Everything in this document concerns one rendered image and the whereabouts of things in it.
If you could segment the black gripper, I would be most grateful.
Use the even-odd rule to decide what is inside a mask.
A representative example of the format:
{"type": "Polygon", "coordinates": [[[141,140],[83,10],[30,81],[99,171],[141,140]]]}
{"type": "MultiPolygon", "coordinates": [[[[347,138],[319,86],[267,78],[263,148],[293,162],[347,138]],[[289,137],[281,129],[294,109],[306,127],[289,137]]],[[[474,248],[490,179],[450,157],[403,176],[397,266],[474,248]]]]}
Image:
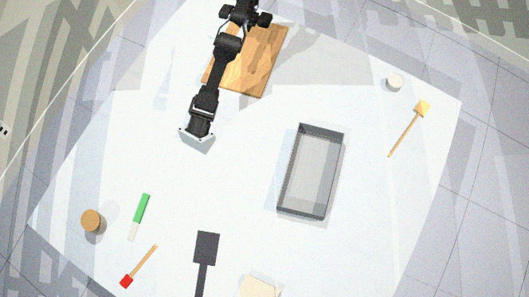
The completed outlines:
{"type": "MultiPolygon", "coordinates": [[[[254,3],[254,0],[253,0],[253,3],[254,3]]],[[[258,25],[261,28],[267,29],[272,22],[272,14],[262,11],[261,14],[259,15],[258,12],[253,12],[255,10],[255,8],[253,8],[253,3],[248,7],[248,10],[247,10],[248,16],[246,20],[249,20],[247,24],[247,31],[249,32],[252,26],[256,26],[256,25],[258,25]]],[[[232,9],[234,8],[235,8],[234,5],[224,4],[218,13],[219,18],[220,19],[229,18],[229,14],[231,14],[232,9]]]]}

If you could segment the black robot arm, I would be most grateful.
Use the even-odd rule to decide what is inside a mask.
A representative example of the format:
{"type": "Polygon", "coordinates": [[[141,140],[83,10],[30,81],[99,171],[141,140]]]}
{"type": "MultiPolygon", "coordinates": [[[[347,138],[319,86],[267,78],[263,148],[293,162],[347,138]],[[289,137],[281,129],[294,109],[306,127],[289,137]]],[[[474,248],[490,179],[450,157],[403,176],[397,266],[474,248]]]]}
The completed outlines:
{"type": "MultiPolygon", "coordinates": [[[[248,16],[247,10],[252,3],[253,0],[237,0],[237,4],[235,5],[235,8],[232,9],[229,16],[229,20],[226,22],[228,23],[231,21],[241,25],[244,34],[243,39],[232,34],[220,32],[221,27],[226,23],[221,25],[218,29],[213,44],[215,47],[212,52],[215,61],[209,79],[206,85],[203,84],[200,87],[198,94],[195,94],[195,96],[192,97],[188,111],[190,120],[185,131],[199,139],[209,134],[211,126],[210,122],[214,122],[220,102],[218,100],[220,96],[218,86],[221,82],[226,65],[235,60],[238,53],[241,53],[242,46],[246,39],[245,20],[248,16]],[[213,115],[203,111],[196,111],[193,107],[198,110],[213,113],[213,115]]],[[[259,0],[254,0],[253,8],[258,5],[259,0]]]]}

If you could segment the wooden board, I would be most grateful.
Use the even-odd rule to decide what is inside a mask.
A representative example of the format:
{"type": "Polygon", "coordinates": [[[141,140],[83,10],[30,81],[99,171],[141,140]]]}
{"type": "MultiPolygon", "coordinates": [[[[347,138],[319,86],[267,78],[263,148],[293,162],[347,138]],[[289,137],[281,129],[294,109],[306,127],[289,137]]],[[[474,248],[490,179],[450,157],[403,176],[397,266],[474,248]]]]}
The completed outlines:
{"type": "MultiPolygon", "coordinates": [[[[267,29],[256,25],[246,30],[241,53],[226,65],[218,87],[260,99],[287,32],[288,26],[273,23],[267,29]]],[[[213,55],[200,80],[202,84],[207,83],[214,61],[213,55]]]]}

